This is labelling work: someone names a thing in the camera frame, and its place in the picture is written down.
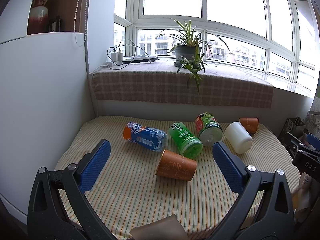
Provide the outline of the blue orange plastic bottle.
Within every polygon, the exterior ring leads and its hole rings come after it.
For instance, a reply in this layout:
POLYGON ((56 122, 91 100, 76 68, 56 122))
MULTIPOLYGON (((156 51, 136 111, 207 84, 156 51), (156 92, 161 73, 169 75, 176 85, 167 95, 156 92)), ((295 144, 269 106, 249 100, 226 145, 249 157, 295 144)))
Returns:
POLYGON ((167 134, 160 129, 129 121, 124 127, 123 138, 151 151, 162 152, 165 148, 167 134))

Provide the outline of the orange paper cup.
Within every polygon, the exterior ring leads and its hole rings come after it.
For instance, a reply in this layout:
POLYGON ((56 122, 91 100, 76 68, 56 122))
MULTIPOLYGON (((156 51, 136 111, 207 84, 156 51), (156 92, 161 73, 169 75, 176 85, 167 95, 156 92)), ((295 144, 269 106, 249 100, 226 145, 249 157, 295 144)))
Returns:
POLYGON ((245 130, 250 134, 255 134, 259 127, 258 118, 240 118, 240 124, 245 128, 245 130))
POLYGON ((196 172, 197 161, 164 149, 159 160, 156 176, 191 181, 196 172))

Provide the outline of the dark paper shopping bag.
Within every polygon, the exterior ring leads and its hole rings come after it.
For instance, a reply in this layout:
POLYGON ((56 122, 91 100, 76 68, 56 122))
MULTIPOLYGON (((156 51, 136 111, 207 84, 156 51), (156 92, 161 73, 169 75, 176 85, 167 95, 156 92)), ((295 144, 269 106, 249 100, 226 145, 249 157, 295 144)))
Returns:
POLYGON ((299 117, 287 118, 278 139, 280 142, 284 142, 286 133, 291 133, 299 139, 304 134, 304 129, 306 129, 306 124, 299 117))

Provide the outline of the near orange paper cup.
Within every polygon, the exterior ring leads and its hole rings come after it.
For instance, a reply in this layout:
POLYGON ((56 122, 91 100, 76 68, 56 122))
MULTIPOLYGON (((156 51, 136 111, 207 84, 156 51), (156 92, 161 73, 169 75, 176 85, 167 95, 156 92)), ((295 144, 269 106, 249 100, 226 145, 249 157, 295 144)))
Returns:
POLYGON ((197 161, 164 149, 159 160, 156 176, 191 181, 196 172, 197 161))

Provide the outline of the far orange paper cup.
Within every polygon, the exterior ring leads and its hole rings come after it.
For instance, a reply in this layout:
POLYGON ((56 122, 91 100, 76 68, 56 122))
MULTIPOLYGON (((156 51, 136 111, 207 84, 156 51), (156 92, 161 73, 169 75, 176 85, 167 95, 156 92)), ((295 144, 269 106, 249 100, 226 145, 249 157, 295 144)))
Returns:
POLYGON ((245 128, 245 130, 250 134, 255 134, 259 127, 258 118, 240 118, 240 124, 245 128))

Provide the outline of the white power strip chargers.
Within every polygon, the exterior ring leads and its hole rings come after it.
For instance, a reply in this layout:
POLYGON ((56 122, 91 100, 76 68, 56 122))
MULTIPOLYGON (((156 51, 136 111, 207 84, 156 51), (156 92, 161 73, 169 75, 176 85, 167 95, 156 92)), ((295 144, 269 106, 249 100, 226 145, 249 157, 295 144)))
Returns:
POLYGON ((132 56, 149 55, 145 49, 143 49, 140 46, 137 46, 132 40, 125 38, 125 39, 122 39, 117 46, 110 47, 107 49, 106 55, 109 61, 111 62, 111 65, 109 63, 107 64, 108 68, 112 70, 122 70, 128 65, 130 65, 130 64, 122 63, 122 60, 125 56, 121 52, 121 48, 122 47, 126 48, 126 46, 131 46, 133 48, 132 56))

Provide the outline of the potted spider plant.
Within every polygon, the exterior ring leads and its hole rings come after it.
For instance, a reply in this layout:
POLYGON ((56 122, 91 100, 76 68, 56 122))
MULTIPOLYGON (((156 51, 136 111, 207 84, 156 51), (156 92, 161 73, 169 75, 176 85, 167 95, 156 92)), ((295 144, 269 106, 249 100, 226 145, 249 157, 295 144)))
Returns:
POLYGON ((167 36, 176 40, 176 43, 169 50, 175 52, 176 73, 186 69, 190 75, 187 85, 193 80, 197 90, 200 90, 202 74, 206 72, 205 62, 206 53, 201 51, 202 45, 209 46, 209 41, 201 38, 201 34, 197 33, 196 27, 192 26, 192 21, 181 22, 172 19, 178 26, 177 29, 167 28, 159 33, 157 38, 167 36))

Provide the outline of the green tea plastic bottle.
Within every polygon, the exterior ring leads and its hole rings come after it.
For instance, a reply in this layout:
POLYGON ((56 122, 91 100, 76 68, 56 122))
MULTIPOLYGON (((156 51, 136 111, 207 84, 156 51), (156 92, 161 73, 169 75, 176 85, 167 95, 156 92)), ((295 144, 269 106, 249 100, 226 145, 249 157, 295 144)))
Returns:
POLYGON ((203 149, 203 144, 182 122, 173 123, 169 134, 177 146, 180 155, 195 159, 203 149))

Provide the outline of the black flat device windowsill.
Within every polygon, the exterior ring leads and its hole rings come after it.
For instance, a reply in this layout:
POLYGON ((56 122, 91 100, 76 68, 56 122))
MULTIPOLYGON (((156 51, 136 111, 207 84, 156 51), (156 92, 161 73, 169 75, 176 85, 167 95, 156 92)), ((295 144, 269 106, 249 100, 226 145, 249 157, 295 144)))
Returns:
POLYGON ((138 55, 138 56, 124 57, 122 60, 122 63, 134 64, 134 63, 143 63, 143 62, 154 62, 156 60, 158 60, 158 57, 154 55, 138 55))

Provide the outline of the grapefruit green tea bottle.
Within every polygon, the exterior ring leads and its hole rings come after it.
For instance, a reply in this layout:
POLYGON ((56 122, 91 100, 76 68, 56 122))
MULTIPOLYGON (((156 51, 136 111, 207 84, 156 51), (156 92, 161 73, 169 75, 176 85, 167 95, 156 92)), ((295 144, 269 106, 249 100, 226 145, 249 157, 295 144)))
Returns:
POLYGON ((196 134, 205 147, 211 147, 223 137, 221 125, 211 113, 204 112, 195 120, 196 134))

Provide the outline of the white plastic cup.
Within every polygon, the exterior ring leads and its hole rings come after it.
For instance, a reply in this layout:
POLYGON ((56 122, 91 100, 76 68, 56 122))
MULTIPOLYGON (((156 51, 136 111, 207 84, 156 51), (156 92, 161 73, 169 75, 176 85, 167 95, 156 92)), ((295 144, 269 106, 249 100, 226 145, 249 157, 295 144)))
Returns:
POLYGON ((246 153, 253 145, 252 137, 238 121, 225 129, 225 137, 237 154, 246 153))

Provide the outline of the plaid windowsill blanket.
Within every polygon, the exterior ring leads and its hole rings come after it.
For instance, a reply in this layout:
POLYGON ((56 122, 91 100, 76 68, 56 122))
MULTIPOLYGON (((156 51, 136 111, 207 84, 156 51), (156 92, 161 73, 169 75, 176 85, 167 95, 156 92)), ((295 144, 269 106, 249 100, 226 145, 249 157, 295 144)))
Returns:
POLYGON ((274 87, 232 66, 210 65, 200 83, 170 61, 133 64, 121 70, 100 68, 91 86, 98 100, 174 103, 199 106, 270 108, 274 87))

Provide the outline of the red white ceramic vase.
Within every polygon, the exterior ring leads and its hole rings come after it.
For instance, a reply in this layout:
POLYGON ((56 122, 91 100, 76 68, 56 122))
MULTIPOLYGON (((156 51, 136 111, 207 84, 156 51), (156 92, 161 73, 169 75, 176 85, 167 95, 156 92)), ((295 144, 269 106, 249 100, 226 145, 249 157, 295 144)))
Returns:
POLYGON ((49 12, 46 7, 48 0, 33 0, 29 12, 27 34, 44 33, 49 21, 49 12))

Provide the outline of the brown paper piece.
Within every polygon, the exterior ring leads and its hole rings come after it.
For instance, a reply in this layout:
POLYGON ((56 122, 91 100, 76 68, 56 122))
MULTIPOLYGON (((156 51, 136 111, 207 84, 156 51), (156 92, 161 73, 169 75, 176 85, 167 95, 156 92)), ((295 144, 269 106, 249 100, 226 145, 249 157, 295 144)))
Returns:
POLYGON ((188 235, 177 220, 176 215, 165 217, 151 224, 133 228, 130 234, 134 239, 186 239, 188 235))

